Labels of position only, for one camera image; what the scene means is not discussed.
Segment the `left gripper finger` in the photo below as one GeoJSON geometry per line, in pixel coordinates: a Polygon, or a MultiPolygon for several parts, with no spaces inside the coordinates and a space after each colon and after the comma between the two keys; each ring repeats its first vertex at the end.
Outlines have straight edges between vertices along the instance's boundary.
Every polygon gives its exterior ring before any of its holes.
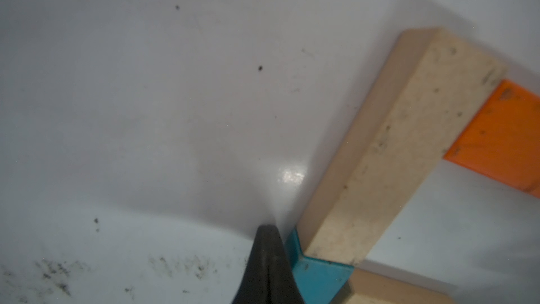
{"type": "Polygon", "coordinates": [[[304,303],[295,283],[284,243],[275,225],[257,228],[233,304],[304,303]]]}

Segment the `teal wooden block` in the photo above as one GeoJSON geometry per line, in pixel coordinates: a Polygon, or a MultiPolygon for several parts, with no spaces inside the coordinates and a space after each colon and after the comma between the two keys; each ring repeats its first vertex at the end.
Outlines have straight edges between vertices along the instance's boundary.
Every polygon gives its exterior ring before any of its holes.
{"type": "Polygon", "coordinates": [[[351,265],[305,256],[296,229],[288,236],[285,251],[305,303],[330,303],[354,271],[351,265]]]}

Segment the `natural block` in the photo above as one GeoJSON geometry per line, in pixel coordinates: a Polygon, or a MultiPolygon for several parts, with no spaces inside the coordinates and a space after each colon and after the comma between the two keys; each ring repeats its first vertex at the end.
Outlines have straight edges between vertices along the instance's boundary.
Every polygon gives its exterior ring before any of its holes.
{"type": "Polygon", "coordinates": [[[446,294],[355,269],[331,304],[453,304],[446,294]]]}
{"type": "Polygon", "coordinates": [[[360,264],[507,70],[444,28],[403,31],[297,223],[302,253],[360,264]]]}

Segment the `orange block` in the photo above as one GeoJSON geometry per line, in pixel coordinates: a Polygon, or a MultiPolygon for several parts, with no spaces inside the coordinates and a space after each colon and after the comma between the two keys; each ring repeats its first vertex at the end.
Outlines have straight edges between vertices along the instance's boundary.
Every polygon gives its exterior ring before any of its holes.
{"type": "Polygon", "coordinates": [[[539,97],[503,80],[444,159],[539,198],[539,97]]]}

